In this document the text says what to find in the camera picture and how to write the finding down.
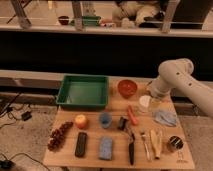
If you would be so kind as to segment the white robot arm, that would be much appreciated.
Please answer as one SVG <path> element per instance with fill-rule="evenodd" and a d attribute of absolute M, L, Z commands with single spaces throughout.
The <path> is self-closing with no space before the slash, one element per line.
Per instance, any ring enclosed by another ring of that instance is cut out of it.
<path fill-rule="evenodd" d="M 193 62 L 187 58 L 162 62 L 158 67 L 158 76 L 149 84 L 150 94 L 162 99 L 176 88 L 213 118 L 213 89 L 193 78 L 193 70 Z"/>

